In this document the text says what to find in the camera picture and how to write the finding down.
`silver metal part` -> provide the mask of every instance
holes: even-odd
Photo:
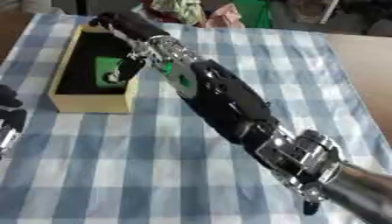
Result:
[[[8,151],[18,140],[20,133],[10,125],[2,125],[0,129],[0,155]]]
[[[392,178],[341,162],[323,194],[366,223],[392,224]]]
[[[198,91],[196,74],[191,64],[202,60],[195,52],[190,51],[179,41],[170,36],[157,36],[149,39],[152,65],[163,73],[178,93],[187,99],[192,99]],[[171,71],[166,67],[171,64]]]
[[[326,199],[322,187],[339,169],[338,148],[332,139],[317,131],[306,130],[294,138],[287,129],[279,126],[256,153],[272,167],[272,173],[284,186],[302,194],[310,202],[320,202]],[[311,180],[300,178],[304,175]]]

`green object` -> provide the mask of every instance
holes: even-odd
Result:
[[[164,65],[164,75],[169,76],[172,73],[172,63],[167,63]]]
[[[191,86],[190,81],[183,74],[178,77],[178,80],[179,84],[183,85],[186,88],[189,88]]]
[[[99,88],[124,88],[127,83],[110,83],[108,76],[116,71],[118,63],[121,59],[118,58],[95,58],[95,85]]]
[[[233,0],[241,14],[241,22],[248,28],[270,28],[269,0]]]

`robotic arm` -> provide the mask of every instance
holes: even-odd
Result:
[[[367,223],[392,223],[392,178],[339,158],[341,148],[314,130],[293,136],[269,104],[213,60],[201,58],[169,33],[133,12],[103,13],[100,25],[132,47],[129,60],[156,68],[199,116],[245,151],[284,185],[304,197],[304,213],[332,200]],[[123,73],[120,80],[131,79]]]

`wooden table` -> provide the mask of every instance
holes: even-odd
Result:
[[[26,13],[0,14],[0,63],[31,20]],[[370,114],[392,144],[392,38],[328,34],[328,40]]]
[[[0,64],[32,19],[32,14],[0,12]]]

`cloth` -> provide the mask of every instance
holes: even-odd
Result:
[[[155,11],[173,12],[180,22],[187,25],[206,20],[200,0],[153,0],[150,7]]]
[[[245,28],[245,25],[240,22],[240,18],[241,15],[233,3],[225,4],[208,18],[206,28]]]
[[[330,201],[311,217],[302,200],[176,95],[141,73],[133,114],[61,114],[47,85],[84,17],[37,15],[3,63],[1,83],[28,111],[0,161],[0,223],[358,223]],[[163,27],[217,60],[271,102],[288,130],[317,129],[357,165],[391,172],[392,155],[319,33]]]

